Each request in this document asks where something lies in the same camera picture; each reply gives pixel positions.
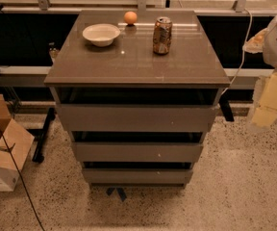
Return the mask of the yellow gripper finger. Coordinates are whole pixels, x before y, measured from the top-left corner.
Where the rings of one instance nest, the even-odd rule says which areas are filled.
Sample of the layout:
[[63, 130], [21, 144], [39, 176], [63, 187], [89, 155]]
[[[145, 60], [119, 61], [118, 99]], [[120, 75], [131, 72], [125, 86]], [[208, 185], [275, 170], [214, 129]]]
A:
[[250, 122], [260, 128], [270, 127], [277, 118], [277, 71], [259, 78], [255, 84], [253, 102]]
[[254, 37], [248, 40], [243, 46], [242, 49], [251, 54], [257, 54], [263, 52], [264, 46], [264, 36], [267, 32], [267, 29], [264, 28], [258, 32]]

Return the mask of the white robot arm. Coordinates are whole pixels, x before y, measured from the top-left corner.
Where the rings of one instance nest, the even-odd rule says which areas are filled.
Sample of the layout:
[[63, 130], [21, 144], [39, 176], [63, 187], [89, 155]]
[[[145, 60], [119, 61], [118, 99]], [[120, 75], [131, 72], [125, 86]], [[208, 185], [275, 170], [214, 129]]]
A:
[[277, 14], [242, 49], [252, 54], [262, 53], [264, 62], [274, 68], [271, 75], [257, 81], [253, 94], [254, 107], [249, 115], [251, 124], [268, 128], [277, 118]]

